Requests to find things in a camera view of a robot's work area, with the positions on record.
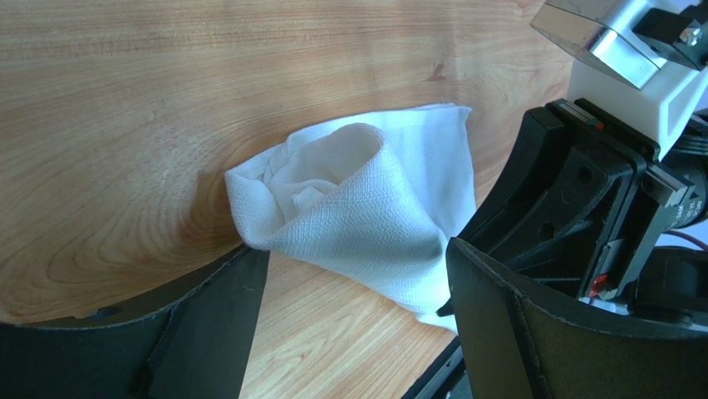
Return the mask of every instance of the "wire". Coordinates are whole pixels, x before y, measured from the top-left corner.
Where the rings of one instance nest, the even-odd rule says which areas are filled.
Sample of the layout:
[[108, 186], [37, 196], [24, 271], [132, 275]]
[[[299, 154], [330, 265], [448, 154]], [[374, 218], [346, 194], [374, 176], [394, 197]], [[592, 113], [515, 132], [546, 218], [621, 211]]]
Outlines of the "wire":
[[682, 231], [669, 230], [669, 231], [666, 231], [664, 234], [673, 235], [674, 237], [684, 239], [684, 240], [688, 241], [689, 243], [694, 244], [696, 247], [703, 249], [704, 251], [708, 251], [708, 244], [706, 244], [703, 241], [700, 241], [699, 239], [697, 239], [696, 237], [686, 234]]

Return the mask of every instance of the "textured fabric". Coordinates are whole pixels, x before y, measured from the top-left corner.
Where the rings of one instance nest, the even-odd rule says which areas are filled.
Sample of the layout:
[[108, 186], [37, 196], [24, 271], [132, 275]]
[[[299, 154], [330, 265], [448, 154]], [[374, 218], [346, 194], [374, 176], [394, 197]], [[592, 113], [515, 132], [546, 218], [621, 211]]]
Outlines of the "textured fabric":
[[226, 173], [238, 232], [456, 332], [435, 312], [450, 298], [445, 248], [475, 211], [470, 111], [372, 112], [293, 133]]

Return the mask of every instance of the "tabletop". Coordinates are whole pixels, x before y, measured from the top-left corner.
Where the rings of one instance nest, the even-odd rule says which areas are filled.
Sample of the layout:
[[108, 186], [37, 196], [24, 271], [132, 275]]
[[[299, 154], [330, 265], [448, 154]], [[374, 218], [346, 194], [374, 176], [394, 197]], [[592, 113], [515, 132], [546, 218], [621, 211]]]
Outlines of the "tabletop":
[[[240, 244], [224, 172], [305, 126], [471, 106], [477, 198], [565, 94], [539, 0], [0, 0], [0, 321], [83, 317]], [[400, 397], [452, 335], [274, 255], [242, 397]]]

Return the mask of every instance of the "screw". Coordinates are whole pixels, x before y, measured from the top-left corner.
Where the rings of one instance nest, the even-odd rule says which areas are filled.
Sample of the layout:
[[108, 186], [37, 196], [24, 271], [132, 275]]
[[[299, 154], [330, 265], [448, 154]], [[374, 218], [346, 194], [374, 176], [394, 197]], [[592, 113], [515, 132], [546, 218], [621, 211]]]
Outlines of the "screw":
[[698, 44], [698, 41], [703, 36], [703, 32], [699, 27], [687, 27], [679, 35], [679, 39], [684, 42], [688, 47], [693, 47]]

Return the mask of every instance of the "white cloth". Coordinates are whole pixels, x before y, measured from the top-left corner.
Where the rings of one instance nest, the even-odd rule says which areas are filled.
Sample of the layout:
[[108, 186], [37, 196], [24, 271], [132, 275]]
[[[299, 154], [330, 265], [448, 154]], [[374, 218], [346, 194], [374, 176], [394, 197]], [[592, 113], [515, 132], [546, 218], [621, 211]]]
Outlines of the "white cloth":
[[457, 333], [435, 312], [450, 299], [445, 249], [475, 211], [470, 111], [372, 112], [291, 134], [226, 173], [238, 232]]

